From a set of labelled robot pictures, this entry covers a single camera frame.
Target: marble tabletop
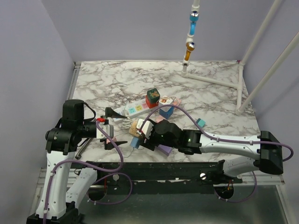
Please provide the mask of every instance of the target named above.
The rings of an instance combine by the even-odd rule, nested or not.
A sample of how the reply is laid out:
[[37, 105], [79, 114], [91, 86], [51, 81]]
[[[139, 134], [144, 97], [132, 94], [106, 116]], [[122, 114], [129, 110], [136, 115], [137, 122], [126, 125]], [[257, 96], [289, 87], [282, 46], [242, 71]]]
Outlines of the marble tabletop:
[[[204, 130], [210, 133], [240, 136], [259, 134], [251, 105], [241, 116], [235, 115], [237, 100], [235, 89], [181, 77], [181, 70], [181, 62], [82, 62], [73, 98], [87, 102], [99, 117], [104, 115], [106, 107], [116, 109], [144, 93], [136, 97], [136, 100], [142, 99], [149, 88], [157, 88], [162, 96], [175, 96], [182, 99], [181, 106], [194, 119], [203, 119], [206, 122]], [[236, 61], [190, 62], [188, 71], [191, 74], [238, 83]], [[243, 100], [247, 95], [244, 85]], [[87, 108], [85, 117], [92, 117], [92, 113]], [[189, 118], [178, 109], [174, 111], [169, 121], [176, 123], [182, 129], [196, 129]], [[185, 155], [179, 153], [177, 149], [173, 149], [171, 154], [166, 156], [160, 151], [151, 151], [143, 147], [132, 152], [132, 147], [129, 145], [132, 136], [128, 134], [128, 130], [121, 129], [121, 124], [116, 124], [114, 135], [118, 141], [128, 141], [120, 148], [125, 157], [124, 161], [129, 162], [219, 161], [238, 157], [221, 153]], [[105, 150], [103, 144], [94, 139], [82, 154], [81, 160], [119, 161], [120, 159], [115, 149]]]

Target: green cube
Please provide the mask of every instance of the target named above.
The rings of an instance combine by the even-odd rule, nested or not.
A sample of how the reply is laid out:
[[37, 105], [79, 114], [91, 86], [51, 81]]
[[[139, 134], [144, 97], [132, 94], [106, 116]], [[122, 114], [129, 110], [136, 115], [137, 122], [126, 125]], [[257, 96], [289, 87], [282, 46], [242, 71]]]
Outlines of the green cube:
[[156, 88], [148, 90], [146, 95], [148, 97], [149, 103], [151, 104], [158, 102], [158, 100], [160, 99], [160, 93]]

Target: purple block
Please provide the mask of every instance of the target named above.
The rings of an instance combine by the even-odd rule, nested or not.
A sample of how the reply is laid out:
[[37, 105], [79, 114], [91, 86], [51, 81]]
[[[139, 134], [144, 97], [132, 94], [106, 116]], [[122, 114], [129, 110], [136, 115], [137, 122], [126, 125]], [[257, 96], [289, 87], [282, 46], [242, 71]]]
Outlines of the purple block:
[[169, 156], [169, 154], [172, 151], [171, 147], [169, 147], [169, 146], [163, 146], [163, 145], [159, 145], [159, 146], [155, 147], [155, 149], [160, 150], [162, 153], [164, 153], [167, 156]]

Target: wall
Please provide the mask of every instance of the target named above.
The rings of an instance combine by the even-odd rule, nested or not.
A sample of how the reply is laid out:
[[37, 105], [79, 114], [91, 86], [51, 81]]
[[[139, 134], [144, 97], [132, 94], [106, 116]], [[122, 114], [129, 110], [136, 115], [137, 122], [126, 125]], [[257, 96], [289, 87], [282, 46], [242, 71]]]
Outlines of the wall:
[[[193, 0], [42, 0], [75, 61], [182, 60]], [[191, 60], [238, 60], [273, 0], [202, 0]]]
[[0, 219], [26, 223], [73, 62], [40, 0], [0, 1]]
[[[249, 92], [253, 90], [299, 31], [298, 21], [298, 0], [283, 1], [277, 15], [245, 66], [244, 79]], [[293, 159], [284, 163], [284, 178], [294, 211], [299, 210], [298, 61], [299, 46], [289, 55], [252, 102], [260, 128], [271, 131], [281, 142], [291, 145], [295, 151]]]

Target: power strip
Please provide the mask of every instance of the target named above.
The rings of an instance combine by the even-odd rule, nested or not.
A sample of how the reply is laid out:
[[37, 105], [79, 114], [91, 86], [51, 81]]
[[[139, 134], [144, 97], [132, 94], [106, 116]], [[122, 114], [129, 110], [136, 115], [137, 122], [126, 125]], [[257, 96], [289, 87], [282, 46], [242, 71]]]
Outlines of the power strip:
[[[128, 117], [129, 118], [135, 118], [138, 117], [141, 114], [144, 114], [146, 112], [149, 112], [151, 110], [153, 110], [155, 107], [153, 108], [149, 108], [148, 105], [145, 102], [145, 99], [141, 99], [132, 103], [127, 104], [126, 106], [121, 106], [120, 108], [114, 109], [115, 112], [125, 116], [123, 110], [126, 107], [126, 111], [128, 112]], [[120, 118], [113, 118], [112, 121], [114, 123], [120, 123], [122, 122], [123, 119]]]

